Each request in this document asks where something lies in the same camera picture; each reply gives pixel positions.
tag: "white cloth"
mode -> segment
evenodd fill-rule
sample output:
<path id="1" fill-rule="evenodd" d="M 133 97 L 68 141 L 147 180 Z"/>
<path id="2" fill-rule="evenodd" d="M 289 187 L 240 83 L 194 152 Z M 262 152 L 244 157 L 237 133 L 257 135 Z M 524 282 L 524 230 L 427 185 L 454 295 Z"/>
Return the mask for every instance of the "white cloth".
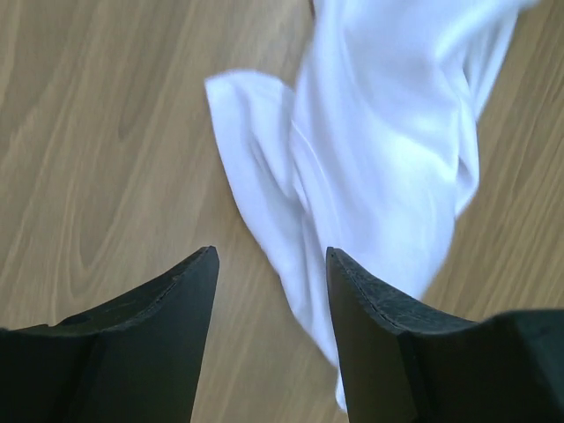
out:
<path id="1" fill-rule="evenodd" d="M 206 81 L 235 202 L 335 367 L 325 250 L 423 295 L 478 187 L 476 121 L 532 3 L 321 0 L 295 92 L 249 70 Z"/>

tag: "wooden surface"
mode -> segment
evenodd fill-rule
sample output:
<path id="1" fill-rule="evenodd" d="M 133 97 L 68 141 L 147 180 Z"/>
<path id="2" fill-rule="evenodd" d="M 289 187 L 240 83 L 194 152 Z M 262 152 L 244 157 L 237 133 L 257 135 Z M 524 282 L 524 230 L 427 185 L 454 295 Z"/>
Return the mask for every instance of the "wooden surface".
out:
<path id="1" fill-rule="evenodd" d="M 563 19 L 559 0 L 521 19 L 440 308 L 564 306 Z M 305 0 L 0 0 L 0 325 L 56 323 L 214 244 L 193 421 L 345 422 L 235 208 L 203 89 L 242 66 L 291 82 L 310 29 Z"/>

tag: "cloth fold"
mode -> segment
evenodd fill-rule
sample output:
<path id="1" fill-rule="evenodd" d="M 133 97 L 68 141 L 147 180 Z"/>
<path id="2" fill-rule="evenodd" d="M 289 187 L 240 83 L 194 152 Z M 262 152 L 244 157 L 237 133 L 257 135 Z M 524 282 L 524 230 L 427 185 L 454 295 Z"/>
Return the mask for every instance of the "cloth fold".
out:
<path id="1" fill-rule="evenodd" d="M 325 250 L 424 294 L 479 185 L 476 121 L 533 3 L 316 0 L 295 91 L 252 70 L 206 80 L 235 202 L 333 366 Z"/>

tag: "towel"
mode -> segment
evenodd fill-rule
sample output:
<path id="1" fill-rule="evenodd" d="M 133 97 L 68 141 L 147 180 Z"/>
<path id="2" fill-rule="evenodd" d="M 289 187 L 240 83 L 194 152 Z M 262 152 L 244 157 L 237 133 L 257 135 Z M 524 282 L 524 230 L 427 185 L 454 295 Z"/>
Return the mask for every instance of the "towel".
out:
<path id="1" fill-rule="evenodd" d="M 252 70 L 206 80 L 235 202 L 333 366 L 325 250 L 424 294 L 479 185 L 476 122 L 533 3 L 317 0 L 294 89 Z M 336 396 L 345 409 L 340 376 Z"/>

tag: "white towel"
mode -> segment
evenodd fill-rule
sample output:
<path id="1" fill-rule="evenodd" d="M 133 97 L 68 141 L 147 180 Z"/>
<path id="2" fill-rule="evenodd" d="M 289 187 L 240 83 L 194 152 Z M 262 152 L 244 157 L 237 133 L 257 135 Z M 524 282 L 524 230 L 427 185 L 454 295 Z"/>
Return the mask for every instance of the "white towel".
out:
<path id="1" fill-rule="evenodd" d="M 295 91 L 251 70 L 206 81 L 235 202 L 333 366 L 325 250 L 423 295 L 478 187 L 476 121 L 532 3 L 318 0 Z"/>

